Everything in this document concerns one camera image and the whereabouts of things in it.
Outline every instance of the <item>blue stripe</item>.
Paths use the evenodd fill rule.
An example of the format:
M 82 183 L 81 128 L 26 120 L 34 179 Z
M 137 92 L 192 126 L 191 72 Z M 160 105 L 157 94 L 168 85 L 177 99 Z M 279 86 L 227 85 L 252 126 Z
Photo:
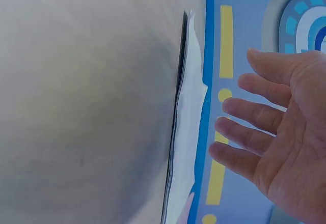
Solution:
M 316 36 L 315 50 L 321 51 L 321 44 L 324 41 L 325 36 L 326 36 L 326 27 L 322 28 Z
M 304 12 L 307 11 L 308 9 L 308 6 L 306 5 L 306 3 L 304 1 L 302 2 L 299 2 L 295 5 L 294 7 L 295 11 L 298 13 L 298 14 L 303 14 Z
M 310 2 L 313 6 L 321 6 L 321 5 L 323 6 L 324 5 L 323 0 L 310 0 Z
M 294 53 L 294 46 L 292 44 L 285 44 L 285 53 Z
M 315 41 L 317 34 L 319 31 L 326 26 L 326 16 L 320 17 L 316 19 L 309 29 L 308 34 L 308 49 L 314 50 L 315 49 Z
M 292 16 L 288 17 L 285 25 L 285 32 L 291 36 L 294 36 L 296 25 L 297 21 Z

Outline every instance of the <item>human hand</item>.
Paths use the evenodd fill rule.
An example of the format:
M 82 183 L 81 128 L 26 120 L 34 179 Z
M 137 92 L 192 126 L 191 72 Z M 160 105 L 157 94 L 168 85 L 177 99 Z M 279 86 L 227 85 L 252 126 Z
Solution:
M 225 100 L 224 112 L 274 136 L 219 118 L 216 130 L 244 149 L 214 143 L 209 153 L 290 215 L 309 224 L 326 223 L 326 55 L 250 49 L 248 60 L 258 75 L 242 75 L 239 87 L 287 111 Z

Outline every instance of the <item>printed graphic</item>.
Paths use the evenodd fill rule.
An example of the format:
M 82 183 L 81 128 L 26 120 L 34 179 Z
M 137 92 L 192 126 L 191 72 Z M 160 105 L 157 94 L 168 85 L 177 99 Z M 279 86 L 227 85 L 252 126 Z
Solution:
M 326 52 L 326 0 L 207 0 L 206 14 L 203 80 L 208 92 L 196 156 L 195 196 L 187 223 L 299 223 L 274 207 L 252 183 L 213 161 L 208 146 L 220 141 L 237 147 L 214 129 L 216 118 L 225 116 L 221 104 L 226 98 L 267 103 L 237 87 L 241 74 L 253 72 L 246 60 L 248 48 Z

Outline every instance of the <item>circular design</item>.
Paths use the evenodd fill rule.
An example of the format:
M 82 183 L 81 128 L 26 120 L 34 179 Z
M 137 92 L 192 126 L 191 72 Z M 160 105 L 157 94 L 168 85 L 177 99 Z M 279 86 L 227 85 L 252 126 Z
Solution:
M 223 88 L 219 91 L 219 101 L 224 102 L 227 98 L 232 98 L 232 92 L 230 89 Z
M 279 52 L 326 52 L 325 27 L 326 0 L 290 0 L 280 21 Z
M 202 219 L 202 224 L 216 224 L 217 218 L 212 214 L 205 215 Z

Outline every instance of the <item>white paper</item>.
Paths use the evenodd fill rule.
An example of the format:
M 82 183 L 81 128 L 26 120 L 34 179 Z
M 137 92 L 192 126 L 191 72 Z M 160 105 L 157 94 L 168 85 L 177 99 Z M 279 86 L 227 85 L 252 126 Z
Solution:
M 202 79 L 202 60 L 190 12 L 187 27 L 185 70 L 177 104 L 173 175 L 166 224 L 175 224 L 195 182 L 195 159 L 202 107 L 207 86 Z

